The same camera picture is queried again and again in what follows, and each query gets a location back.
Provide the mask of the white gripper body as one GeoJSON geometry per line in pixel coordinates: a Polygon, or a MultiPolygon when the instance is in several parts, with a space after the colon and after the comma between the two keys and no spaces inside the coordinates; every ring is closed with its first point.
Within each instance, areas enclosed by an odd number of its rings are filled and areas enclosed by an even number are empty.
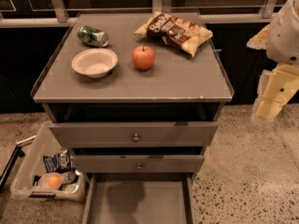
{"type": "Polygon", "coordinates": [[[277,63],[299,64],[299,0],[287,0],[271,20],[266,54],[277,63]]]}

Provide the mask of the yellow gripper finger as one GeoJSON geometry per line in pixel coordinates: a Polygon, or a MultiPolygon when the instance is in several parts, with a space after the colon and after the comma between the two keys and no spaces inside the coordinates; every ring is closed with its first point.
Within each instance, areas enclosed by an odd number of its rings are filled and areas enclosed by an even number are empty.
{"type": "Polygon", "coordinates": [[[251,119],[256,122],[273,121],[298,91],[298,65],[279,63],[272,71],[263,70],[251,119]]]}
{"type": "Polygon", "coordinates": [[[247,42],[247,47],[250,49],[266,49],[266,39],[268,31],[269,25],[266,25],[247,42]]]}

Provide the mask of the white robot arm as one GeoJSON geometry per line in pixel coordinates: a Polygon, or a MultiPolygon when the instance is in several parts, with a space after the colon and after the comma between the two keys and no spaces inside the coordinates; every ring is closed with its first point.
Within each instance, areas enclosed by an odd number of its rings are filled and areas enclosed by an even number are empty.
{"type": "Polygon", "coordinates": [[[299,0],[287,0],[247,47],[264,49],[277,63],[272,71],[262,71],[251,115],[253,121],[270,122],[299,91],[299,0]]]}

